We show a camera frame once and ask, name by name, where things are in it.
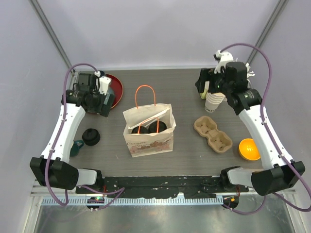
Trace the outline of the black cup lid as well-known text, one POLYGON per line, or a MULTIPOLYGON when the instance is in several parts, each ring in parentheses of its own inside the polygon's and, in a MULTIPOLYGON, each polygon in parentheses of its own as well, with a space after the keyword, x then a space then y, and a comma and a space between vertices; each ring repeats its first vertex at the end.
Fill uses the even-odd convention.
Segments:
POLYGON ((160 133, 167 129, 166 124, 163 121, 155 121, 150 124, 148 130, 149 133, 160 133))
POLYGON ((131 134, 148 134, 149 130, 143 126, 136 126, 132 131, 131 134))

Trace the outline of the brown paper bag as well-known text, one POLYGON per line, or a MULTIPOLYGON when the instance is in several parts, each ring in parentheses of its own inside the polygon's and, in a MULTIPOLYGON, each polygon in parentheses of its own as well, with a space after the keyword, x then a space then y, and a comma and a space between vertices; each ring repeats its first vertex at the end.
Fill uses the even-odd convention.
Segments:
POLYGON ((149 85, 141 85, 135 92, 135 107, 123 112, 126 126, 123 136, 131 156, 141 157, 173 151, 173 132, 176 128, 176 121, 173 116, 171 104, 157 103, 156 93, 149 85), (137 101, 138 91, 147 87, 153 93, 153 103, 139 105, 137 101), (160 133, 131 134, 136 126, 149 128, 155 121, 163 121, 167 129, 160 133))

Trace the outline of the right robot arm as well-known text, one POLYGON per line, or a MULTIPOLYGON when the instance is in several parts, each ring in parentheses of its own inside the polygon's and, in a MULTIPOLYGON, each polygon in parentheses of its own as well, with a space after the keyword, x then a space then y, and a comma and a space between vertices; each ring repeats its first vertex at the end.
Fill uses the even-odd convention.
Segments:
POLYGON ((229 62, 219 73, 212 68, 203 68, 195 86, 203 91, 209 83, 208 92, 222 93, 235 114, 247 127, 261 156, 262 170, 233 166, 221 171, 220 188, 232 191, 237 185, 248 186, 261 195, 292 188, 298 176, 305 172, 303 162, 296 162, 286 151, 274 131, 266 110, 261 109, 262 98, 247 82, 247 68, 243 62, 229 62))

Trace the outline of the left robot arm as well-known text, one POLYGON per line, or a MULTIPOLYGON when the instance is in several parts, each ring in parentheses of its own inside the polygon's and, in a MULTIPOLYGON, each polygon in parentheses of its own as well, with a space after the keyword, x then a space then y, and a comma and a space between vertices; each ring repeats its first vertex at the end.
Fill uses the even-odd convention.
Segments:
POLYGON ((75 83, 61 99, 60 114, 46 148, 39 157, 33 157, 30 168, 41 186, 72 190, 86 185, 92 193, 100 193, 103 181, 100 171, 77 169, 69 164, 70 151, 77 129, 86 113, 109 115, 115 99, 111 78, 102 71, 79 75, 83 82, 75 83))

